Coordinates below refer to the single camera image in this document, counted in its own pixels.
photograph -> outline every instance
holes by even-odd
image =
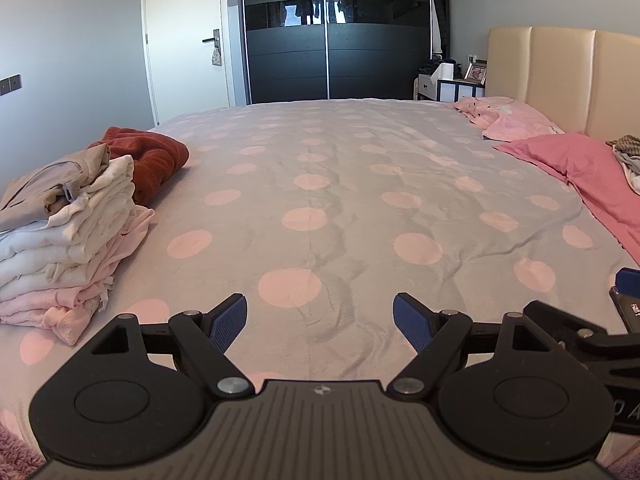
[[[486,65],[478,63],[469,64],[469,68],[466,70],[465,80],[471,81],[473,83],[484,84],[485,79]]]

beige leather headboard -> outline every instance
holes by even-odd
[[[487,96],[533,106],[566,132],[640,137],[640,38],[580,28],[489,33]]]

wardrobe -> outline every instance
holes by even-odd
[[[432,57],[432,29],[442,29],[435,3],[243,0],[250,101],[411,99]]]

polka dot bed sheet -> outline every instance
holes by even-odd
[[[578,194],[492,150],[430,102],[332,100],[181,116],[156,128],[191,157],[75,348],[0,326],[0,422],[35,444],[36,390],[113,316],[165,322],[234,292],[248,322],[229,357],[265,378],[380,379],[414,355],[392,319],[408,292],[498,322],[542,300],[624,330],[608,289],[633,260]]]

pink pillow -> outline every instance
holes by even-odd
[[[511,142],[564,133],[535,108],[510,97],[465,97],[451,106],[484,128],[487,139]]]
[[[640,196],[604,142],[583,134],[547,135],[494,146],[577,189],[593,215],[640,265]]]

